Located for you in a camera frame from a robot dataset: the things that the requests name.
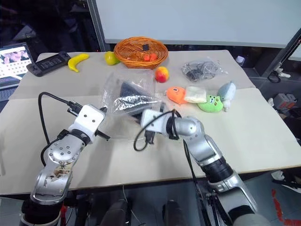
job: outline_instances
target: light blue plush toy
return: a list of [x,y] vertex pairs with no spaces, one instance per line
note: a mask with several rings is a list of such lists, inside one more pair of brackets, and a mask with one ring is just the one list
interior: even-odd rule
[[231,106],[231,100],[234,98],[236,92],[236,86],[233,82],[224,84],[217,92],[217,95],[221,97],[224,110],[227,112]]

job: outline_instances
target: black cable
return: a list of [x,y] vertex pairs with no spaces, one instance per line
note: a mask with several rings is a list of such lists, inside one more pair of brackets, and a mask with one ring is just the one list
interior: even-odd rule
[[137,136],[135,137],[135,140],[134,140],[134,149],[135,149],[135,151],[140,152],[140,151],[143,151],[143,150],[147,147],[147,144],[148,144],[147,142],[145,142],[144,147],[141,148],[141,149],[137,149],[137,147],[136,147],[137,140],[138,140],[139,136],[143,133],[143,131],[145,131],[146,128],[147,128],[149,125],[151,125],[155,120],[161,118],[162,116],[164,116],[164,115],[166,115],[166,114],[168,114],[168,113],[172,113],[172,112],[174,112],[174,111],[175,111],[175,110],[172,110],[172,111],[165,112],[165,113],[159,115],[157,118],[154,118],[154,119],[151,120],[149,123],[147,123],[147,125],[144,126],[144,127],[139,131],[139,133],[137,134]]
[[71,213],[70,213],[70,215],[69,215],[69,217],[68,217],[68,219],[67,219],[67,221],[66,221],[66,226],[68,225],[68,222],[69,222],[69,220],[70,220],[70,218],[71,218],[72,212],[73,212],[73,208],[71,209]]
[[42,110],[42,97],[43,97],[43,95],[52,97],[53,99],[61,101],[65,104],[68,104],[69,101],[61,99],[61,98],[59,98],[55,95],[52,95],[51,93],[48,93],[48,92],[41,92],[39,94],[39,97],[38,97],[39,113],[40,113],[40,118],[41,118],[41,123],[42,123],[43,132],[44,132],[44,135],[45,135],[45,139],[46,139],[47,144],[49,145],[50,141],[49,141],[49,137],[48,137],[48,134],[47,134],[47,130],[46,130],[45,122],[44,122],[43,110]]
[[47,148],[49,148],[54,142],[58,141],[59,139],[55,139],[54,141],[52,141],[50,144],[46,145],[46,147],[43,148],[43,150],[41,151],[40,154],[40,158],[41,158],[41,162],[43,163],[43,166],[46,166],[45,160],[44,160],[44,153],[47,150]]
[[[176,114],[177,114],[178,117],[181,117],[181,115],[177,111],[176,111]],[[178,135],[176,127],[175,127],[174,114],[172,115],[172,123],[173,123],[173,128],[174,128],[174,134],[178,138],[179,135]],[[208,216],[206,207],[204,205],[203,195],[202,195],[201,190],[198,186],[198,181],[197,181],[197,178],[196,178],[196,175],[194,173],[192,163],[191,163],[189,149],[188,149],[188,146],[187,146],[187,143],[185,142],[185,140],[183,140],[183,145],[184,145],[184,151],[185,151],[186,159],[187,159],[189,168],[191,170],[192,180],[193,180],[193,183],[194,183],[194,186],[195,186],[195,189],[196,189],[197,196],[199,198],[200,207],[201,207],[201,211],[202,211],[202,215],[203,215],[203,218],[204,218],[205,225],[206,226],[211,226],[210,218]]]

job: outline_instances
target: wicker basket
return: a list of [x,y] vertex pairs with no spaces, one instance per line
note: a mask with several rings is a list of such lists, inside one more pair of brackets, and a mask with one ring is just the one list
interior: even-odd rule
[[[147,37],[132,37],[117,43],[115,56],[128,68],[154,69],[168,56],[168,50],[162,42]],[[154,61],[144,61],[143,54],[157,54]]]

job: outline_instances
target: yellow banana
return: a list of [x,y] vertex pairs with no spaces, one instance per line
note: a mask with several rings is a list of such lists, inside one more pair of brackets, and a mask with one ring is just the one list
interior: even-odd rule
[[75,71],[75,72],[79,72],[79,70],[76,68],[76,65],[83,60],[88,59],[90,56],[87,53],[81,53],[77,56],[72,57],[69,61],[68,61],[68,67],[70,70]]

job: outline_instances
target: plush toy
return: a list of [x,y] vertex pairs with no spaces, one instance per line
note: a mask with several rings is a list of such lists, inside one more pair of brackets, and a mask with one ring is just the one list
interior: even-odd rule
[[236,86],[233,82],[224,84],[217,92],[217,95],[221,97],[224,110],[227,112],[230,109],[231,101],[235,95]]
[[199,103],[198,107],[204,112],[219,112],[223,105],[219,96],[207,95],[207,102]]
[[187,103],[186,100],[184,100],[185,97],[185,89],[182,87],[170,87],[168,88],[166,95],[169,99],[176,102],[177,104],[185,104]]

